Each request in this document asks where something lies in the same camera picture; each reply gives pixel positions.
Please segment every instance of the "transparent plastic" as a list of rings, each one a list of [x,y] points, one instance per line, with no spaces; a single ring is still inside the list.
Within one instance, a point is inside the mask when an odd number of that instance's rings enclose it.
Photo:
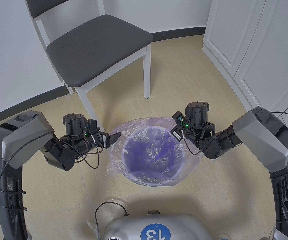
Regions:
[[[174,186],[197,166],[203,157],[192,155],[182,140],[178,142],[170,131],[173,118],[136,119],[116,127],[110,134],[121,132],[118,141],[108,150],[110,175],[122,173],[132,182],[150,187]],[[195,154],[198,149],[186,140]]]

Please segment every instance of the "beige tile floor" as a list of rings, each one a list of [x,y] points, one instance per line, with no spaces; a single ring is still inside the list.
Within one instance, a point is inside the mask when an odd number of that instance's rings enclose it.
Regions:
[[[109,132],[135,118],[170,117],[187,103],[210,104],[209,121],[225,129],[245,110],[230,86],[202,51],[203,36],[191,36],[152,44],[151,97],[143,96],[143,66],[139,59],[119,71],[87,95],[99,120]],[[65,134],[62,116],[82,113],[76,94],[37,106],[58,137]],[[95,164],[97,157],[88,160]],[[105,150],[97,170],[84,163],[69,172],[49,166],[42,153],[23,167],[26,225],[33,239],[96,239],[86,220],[94,222],[96,207],[114,200],[130,215],[189,213],[202,220],[214,239],[260,239],[274,225],[274,201],[269,173],[242,145],[215,161],[203,157],[196,169],[173,187],[138,186],[122,175],[106,173]],[[103,206],[98,214],[100,230],[123,213]]]

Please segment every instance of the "chair leg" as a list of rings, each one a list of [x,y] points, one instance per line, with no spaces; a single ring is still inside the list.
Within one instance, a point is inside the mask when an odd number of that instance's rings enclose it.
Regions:
[[[75,87],[75,91],[77,92],[77,94],[78,94],[79,98],[81,99],[84,107],[86,108],[87,112],[89,113],[90,118],[93,120],[96,120],[97,121],[97,127],[99,127],[102,132],[105,132],[101,122],[98,120],[98,118],[95,114],[95,111],[94,111],[92,105],[90,105],[90,101],[88,100],[84,89],[82,87]]]
[[[73,90],[71,87],[68,87],[67,84],[66,84],[66,82],[64,82],[64,84],[65,84],[65,86],[66,86],[69,94],[70,94],[70,95],[73,95],[73,94],[74,94],[74,90]]]
[[[144,61],[144,97],[149,98],[151,95],[151,44],[146,46],[146,54],[143,56]]]

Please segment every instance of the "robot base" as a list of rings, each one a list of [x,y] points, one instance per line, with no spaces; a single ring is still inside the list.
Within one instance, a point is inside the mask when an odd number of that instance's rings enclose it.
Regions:
[[[124,216],[112,220],[103,240],[213,240],[204,224],[190,214]]]

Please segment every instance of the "gray upholstered chair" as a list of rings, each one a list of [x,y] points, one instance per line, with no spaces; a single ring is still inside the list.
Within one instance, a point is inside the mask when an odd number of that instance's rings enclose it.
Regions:
[[[100,16],[49,41],[40,15],[69,0],[26,0],[36,20],[55,69],[68,87],[74,87],[87,112],[104,131],[86,93],[131,62],[144,57],[144,97],[150,97],[152,34],[105,14],[97,0]]]

